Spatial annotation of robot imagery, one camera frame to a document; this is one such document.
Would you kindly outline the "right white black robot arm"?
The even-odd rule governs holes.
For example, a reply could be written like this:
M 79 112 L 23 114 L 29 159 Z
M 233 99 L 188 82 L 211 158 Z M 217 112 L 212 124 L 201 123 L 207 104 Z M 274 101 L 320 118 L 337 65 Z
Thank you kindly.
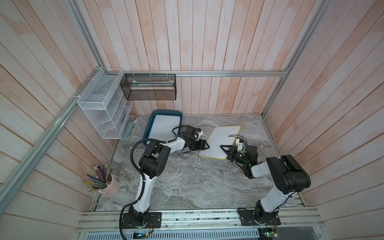
M 291 155 L 270 157 L 265 162 L 258 162 L 259 153 L 255 146 L 245 146 L 242 151 L 234 145 L 221 145 L 220 148 L 248 179 L 273 178 L 274 186 L 255 206 L 254 219 L 259 225 L 268 224 L 268 220 L 277 216 L 279 208 L 288 198 L 311 186 L 310 176 Z

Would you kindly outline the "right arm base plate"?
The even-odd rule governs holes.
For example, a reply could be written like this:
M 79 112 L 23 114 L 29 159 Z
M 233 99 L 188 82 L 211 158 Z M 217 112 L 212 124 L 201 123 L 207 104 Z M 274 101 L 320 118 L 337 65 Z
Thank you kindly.
M 242 226 L 281 225 L 278 212 L 267 213 L 260 207 L 255 207 L 254 210 L 238 208 L 237 213 L 240 217 Z

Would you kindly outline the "blue-framed whiteboard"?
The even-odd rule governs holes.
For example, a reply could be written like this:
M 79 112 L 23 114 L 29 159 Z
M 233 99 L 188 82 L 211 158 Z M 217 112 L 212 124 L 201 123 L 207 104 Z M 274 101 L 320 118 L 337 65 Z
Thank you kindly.
M 180 116 L 156 115 L 150 128 L 148 139 L 161 141 L 171 140 L 175 137 L 172 129 L 180 125 Z

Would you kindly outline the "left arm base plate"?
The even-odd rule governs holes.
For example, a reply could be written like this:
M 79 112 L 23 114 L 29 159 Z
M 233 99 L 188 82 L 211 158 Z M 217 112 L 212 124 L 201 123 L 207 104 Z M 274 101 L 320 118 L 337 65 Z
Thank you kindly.
M 162 223 L 161 212 L 149 212 L 146 217 L 139 220 L 139 217 L 133 217 L 129 213 L 123 213 L 121 228 L 125 229 L 159 229 Z

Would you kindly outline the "yellow-framed whiteboard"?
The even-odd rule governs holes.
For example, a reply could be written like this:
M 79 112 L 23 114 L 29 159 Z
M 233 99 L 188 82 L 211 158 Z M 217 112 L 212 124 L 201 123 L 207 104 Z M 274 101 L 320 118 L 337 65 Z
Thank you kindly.
M 231 135 L 237 135 L 240 132 L 241 126 L 225 126 L 216 127 L 209 136 L 207 143 L 210 146 L 207 150 L 201 150 L 199 157 L 210 158 L 217 160 L 225 160 L 227 155 L 220 148 L 221 145 L 232 146 L 235 142 L 235 138 Z

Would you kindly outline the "pencil cup with pencils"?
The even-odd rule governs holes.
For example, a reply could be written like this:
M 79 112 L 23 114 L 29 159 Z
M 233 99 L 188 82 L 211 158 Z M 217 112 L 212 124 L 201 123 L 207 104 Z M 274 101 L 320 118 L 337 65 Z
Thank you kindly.
M 95 177 L 86 174 L 86 179 L 83 181 L 88 192 L 98 192 L 105 197 L 115 196 L 120 190 L 120 183 L 113 174 L 113 168 L 109 165 L 96 165 L 94 171 Z

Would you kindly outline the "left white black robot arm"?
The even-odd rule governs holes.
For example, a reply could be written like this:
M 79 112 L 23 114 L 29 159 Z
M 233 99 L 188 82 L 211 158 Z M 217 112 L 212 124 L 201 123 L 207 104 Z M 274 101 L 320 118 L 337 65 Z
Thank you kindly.
M 150 209 L 150 198 L 156 179 L 163 173 L 169 155 L 177 151 L 189 149 L 188 152 L 208 150 L 206 140 L 201 139 L 203 131 L 190 125 L 178 126 L 172 129 L 174 137 L 170 140 L 142 139 L 136 142 L 130 151 L 130 161 L 141 176 L 135 201 L 127 204 L 123 209 L 129 208 L 129 214 L 134 218 L 144 218 Z M 147 143 L 139 163 L 134 160 L 136 147 Z

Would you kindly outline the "black mesh basket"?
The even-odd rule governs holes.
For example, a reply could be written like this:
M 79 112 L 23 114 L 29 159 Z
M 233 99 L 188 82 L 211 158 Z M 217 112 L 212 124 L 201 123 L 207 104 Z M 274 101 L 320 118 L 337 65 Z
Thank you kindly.
M 120 86 L 129 101 L 175 101 L 176 76 L 173 74 L 124 74 Z

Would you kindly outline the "aluminium mounting rail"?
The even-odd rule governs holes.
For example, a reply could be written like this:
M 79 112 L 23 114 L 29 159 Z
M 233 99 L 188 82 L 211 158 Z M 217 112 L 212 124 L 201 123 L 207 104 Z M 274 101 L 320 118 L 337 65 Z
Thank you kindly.
M 119 229 L 119 211 L 86 212 L 77 240 L 329 240 L 314 207 L 283 207 L 279 226 L 242 226 L 237 209 L 163 210 L 159 229 Z

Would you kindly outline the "teal plastic storage box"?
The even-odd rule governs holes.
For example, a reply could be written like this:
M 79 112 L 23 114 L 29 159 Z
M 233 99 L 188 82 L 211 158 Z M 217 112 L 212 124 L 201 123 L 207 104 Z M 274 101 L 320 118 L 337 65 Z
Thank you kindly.
M 180 111 L 175 111 L 175 110 L 155 110 L 155 111 L 152 112 L 152 114 L 151 114 L 151 116 L 149 118 L 149 122 L 147 124 L 147 127 L 146 127 L 146 130 L 145 130 L 143 139 L 148 139 L 150 128 L 151 128 L 151 126 L 153 124 L 153 121 L 154 121 L 154 118 L 155 118 L 156 115 L 180 116 L 181 117 L 180 125 L 182 124 L 183 114 Z

